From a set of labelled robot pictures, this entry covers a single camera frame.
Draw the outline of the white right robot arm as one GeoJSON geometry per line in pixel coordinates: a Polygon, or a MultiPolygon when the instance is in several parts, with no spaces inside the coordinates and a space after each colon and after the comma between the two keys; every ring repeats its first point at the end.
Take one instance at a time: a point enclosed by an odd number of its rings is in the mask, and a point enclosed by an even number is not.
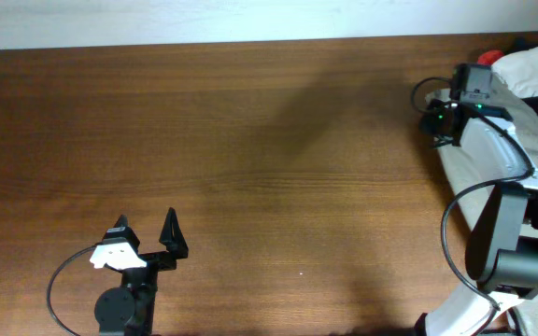
{"type": "Polygon", "coordinates": [[[446,262],[460,286],[436,310],[423,314],[416,335],[478,335],[500,314],[538,296],[538,170],[501,107],[443,103],[426,111],[424,133],[470,159],[480,182],[458,192],[443,213],[480,189],[488,199],[465,250],[465,269],[446,262]]]}

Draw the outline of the khaki green shorts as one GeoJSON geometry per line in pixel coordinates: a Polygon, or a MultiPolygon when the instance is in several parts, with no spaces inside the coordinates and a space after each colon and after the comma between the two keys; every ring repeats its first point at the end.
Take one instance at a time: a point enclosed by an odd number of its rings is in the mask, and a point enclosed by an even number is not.
{"type": "MultiPolygon", "coordinates": [[[[538,188],[538,117],[534,110],[517,98],[497,77],[492,79],[490,101],[506,108],[513,118],[512,123],[500,122],[508,127],[525,149],[536,168],[535,176],[524,181],[529,187],[538,188]]],[[[459,147],[447,145],[438,149],[438,154],[454,194],[480,182],[514,176],[523,173],[525,166],[520,158],[511,159],[493,154],[486,142],[497,133],[490,131],[470,131],[469,140],[459,147]]]]}

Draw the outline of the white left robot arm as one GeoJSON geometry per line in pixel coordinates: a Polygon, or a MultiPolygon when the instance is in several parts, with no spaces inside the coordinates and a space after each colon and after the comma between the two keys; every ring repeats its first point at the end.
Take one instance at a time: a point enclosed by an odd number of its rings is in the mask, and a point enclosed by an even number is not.
{"type": "Polygon", "coordinates": [[[140,253],[140,241],[128,225],[127,216],[118,218],[96,246],[90,263],[121,276],[120,285],[98,298],[94,316],[101,335],[150,335],[153,327],[158,274],[173,271],[177,262],[189,255],[179,227],[177,213],[169,208],[159,242],[163,251],[140,253]]]}

